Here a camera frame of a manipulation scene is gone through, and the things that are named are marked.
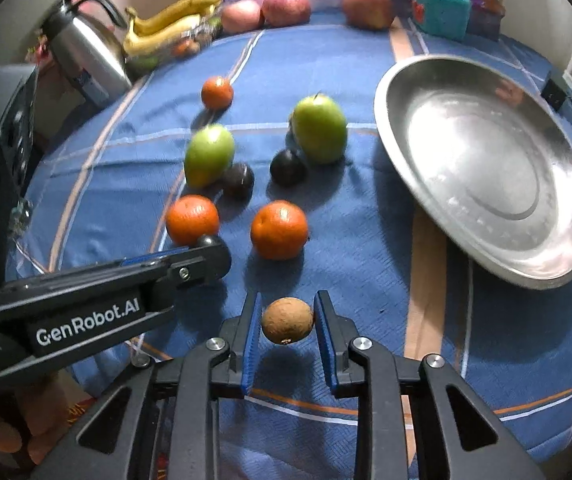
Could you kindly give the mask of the person's hand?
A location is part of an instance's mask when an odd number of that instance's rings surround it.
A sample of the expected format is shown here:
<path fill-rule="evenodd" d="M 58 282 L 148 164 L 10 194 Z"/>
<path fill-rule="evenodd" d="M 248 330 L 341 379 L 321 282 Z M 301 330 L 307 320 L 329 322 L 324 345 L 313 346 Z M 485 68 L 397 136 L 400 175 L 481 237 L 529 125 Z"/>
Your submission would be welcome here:
<path fill-rule="evenodd" d="M 68 401 L 57 374 L 39 379 L 30 386 L 15 390 L 12 397 L 26 423 L 30 438 L 27 451 L 32 463 L 39 465 L 47 453 L 68 430 Z M 2 414 L 0 408 L 0 453 L 16 453 L 22 449 L 18 426 Z"/>

